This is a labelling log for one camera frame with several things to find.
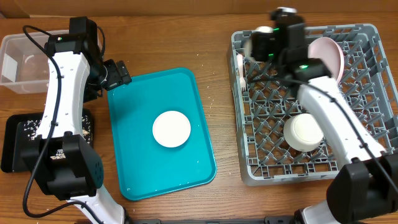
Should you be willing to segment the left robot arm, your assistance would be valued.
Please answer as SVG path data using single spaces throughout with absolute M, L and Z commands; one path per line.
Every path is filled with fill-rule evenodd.
M 49 59 L 49 88 L 36 135 L 22 145 L 22 160 L 30 170 L 24 213 L 42 218 L 74 205 L 92 223 L 132 223 L 104 186 L 102 160 L 86 142 L 81 123 L 86 101 L 131 82 L 124 62 L 104 61 L 97 35 L 89 32 L 50 35 L 39 49 Z M 31 212 L 27 203 L 33 183 L 62 205 Z

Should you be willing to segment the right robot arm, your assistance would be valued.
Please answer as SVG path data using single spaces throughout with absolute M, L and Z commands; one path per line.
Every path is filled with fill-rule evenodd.
M 275 66 L 331 145 L 340 171 L 326 199 L 295 212 L 292 223 L 359 223 L 397 211 L 397 155 L 366 130 L 338 89 L 343 52 L 331 38 L 305 42 L 302 31 L 259 27 L 245 46 L 251 60 Z

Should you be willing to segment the white plastic fork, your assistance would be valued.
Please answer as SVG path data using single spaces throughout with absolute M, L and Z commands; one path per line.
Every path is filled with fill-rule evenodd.
M 237 54 L 236 58 L 238 63 L 238 74 L 239 74 L 239 83 L 241 91 L 245 92 L 247 90 L 247 85 L 244 77 L 244 72 L 245 72 L 244 56 L 241 54 Z

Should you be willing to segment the pink bowl with nuts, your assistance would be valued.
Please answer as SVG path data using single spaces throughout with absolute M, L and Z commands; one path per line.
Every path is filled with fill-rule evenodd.
M 190 137 L 189 119 L 179 111 L 166 111 L 160 114 L 152 126 L 152 134 L 163 147 L 174 148 L 183 145 Z

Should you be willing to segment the pile of rice and nuts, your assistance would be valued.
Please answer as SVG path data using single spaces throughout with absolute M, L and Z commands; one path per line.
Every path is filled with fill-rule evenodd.
M 89 115 L 83 115 L 81 117 L 82 122 L 82 133 L 85 141 L 90 145 L 93 146 L 93 128 L 94 128 L 94 121 Z M 36 132 L 41 124 L 40 119 L 30 119 L 28 121 L 24 121 L 23 123 L 23 130 L 22 133 L 27 136 L 29 140 L 34 140 Z M 65 154 L 63 153 L 62 149 L 58 149 L 52 156 L 51 159 L 64 159 Z

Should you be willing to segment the white bowl with rice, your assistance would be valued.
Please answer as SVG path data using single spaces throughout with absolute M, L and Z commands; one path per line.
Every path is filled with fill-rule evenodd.
M 309 113 L 289 118 L 284 124 L 283 135 L 287 144 L 300 152 L 316 149 L 324 138 L 318 123 Z

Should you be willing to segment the white paper cup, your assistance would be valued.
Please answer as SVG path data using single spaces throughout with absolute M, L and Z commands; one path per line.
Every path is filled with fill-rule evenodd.
M 273 57 L 274 29 L 269 26 L 256 28 L 244 44 L 246 58 L 253 62 L 267 62 Z

